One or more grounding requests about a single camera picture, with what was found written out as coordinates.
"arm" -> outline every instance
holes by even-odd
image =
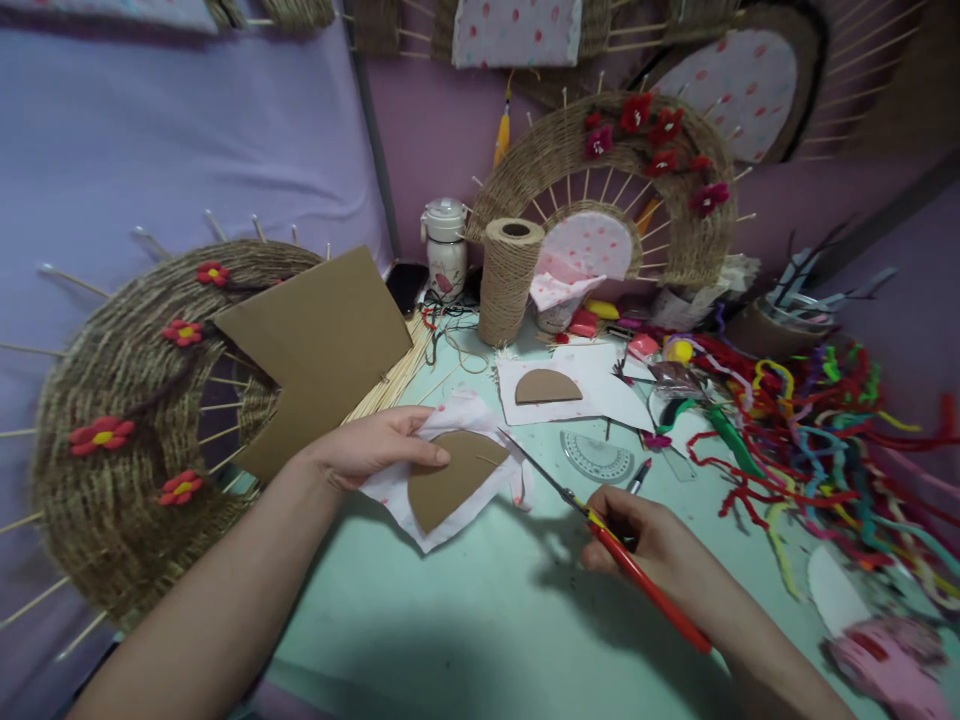
[[[430,408],[344,425],[296,455],[91,681],[69,720],[222,718],[269,659],[347,493],[388,465],[445,465]]]
[[[745,717],[853,719],[830,684],[673,512],[608,485],[587,504],[621,537],[639,537],[634,558],[723,656]],[[584,548],[582,561],[588,570],[619,573],[596,540]]]

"red felt flower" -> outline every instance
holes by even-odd
[[[163,484],[163,495],[159,502],[161,505],[183,505],[190,502],[190,498],[202,486],[203,480],[193,470],[185,470]]]
[[[623,115],[620,116],[620,127],[628,135],[636,133],[640,126],[650,119],[650,102],[653,93],[631,95],[623,104]]]
[[[717,183],[716,185],[707,185],[700,188],[697,194],[690,201],[690,209],[700,213],[700,217],[706,217],[719,205],[723,205],[730,199],[730,188],[726,183]]]
[[[587,138],[586,157],[595,160],[613,147],[613,126],[604,125],[594,130]]]
[[[592,112],[587,115],[587,119],[584,121],[584,125],[587,130],[596,130],[600,127],[600,123],[603,122],[603,116],[600,114],[600,111]]]
[[[213,283],[217,287],[224,287],[230,279],[230,271],[217,262],[207,262],[197,268],[197,280],[204,285]]]
[[[664,108],[657,117],[657,125],[650,131],[650,143],[654,147],[660,147],[668,143],[680,134],[683,121],[683,108],[671,110]]]
[[[706,170],[708,167],[713,166],[713,160],[708,158],[706,155],[697,155],[693,160],[690,161],[691,170]]]
[[[673,150],[657,153],[653,156],[650,164],[644,169],[643,174],[647,177],[660,177],[661,175],[673,172],[677,169],[677,153]]]
[[[188,347],[203,340],[200,333],[200,323],[188,323],[183,320],[174,320],[170,327],[163,329],[163,336],[180,347]]]
[[[77,428],[70,433],[70,453],[77,457],[96,452],[97,448],[116,450],[127,444],[127,436],[136,428],[130,420],[106,415],[97,418],[93,425]]]

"red scissors handle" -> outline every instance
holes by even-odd
[[[607,549],[607,552],[613,555],[613,559],[617,565],[647,594],[647,597],[653,601],[653,604],[657,606],[660,612],[667,616],[667,619],[680,631],[680,634],[693,644],[697,652],[704,654],[709,653],[713,649],[713,646],[710,644],[710,641],[707,640],[707,636],[700,632],[697,627],[690,622],[689,618],[680,611],[680,608],[674,605],[670,599],[663,594],[663,591],[653,584],[653,580],[637,565],[636,560],[627,552],[623,544],[617,540],[609,530],[600,527],[595,522],[588,522],[587,527],[590,528],[593,536]]]

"semicircle cardboard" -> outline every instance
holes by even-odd
[[[583,400],[583,393],[573,380],[556,370],[531,370],[517,383],[517,405],[566,400]]]
[[[450,453],[446,467],[413,465],[407,498],[417,525],[429,535],[503,464],[510,452],[469,430],[438,435],[431,442]]]

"cardboard shape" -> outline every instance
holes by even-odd
[[[281,387],[277,412],[234,462],[269,481],[336,428],[413,343],[366,247],[214,318]]]
[[[410,509],[424,534],[446,520],[510,457],[505,447],[469,430],[444,433],[431,442],[450,453],[450,464],[413,465],[407,483]]]
[[[583,400],[577,384],[556,370],[531,370],[517,383],[517,405]]]

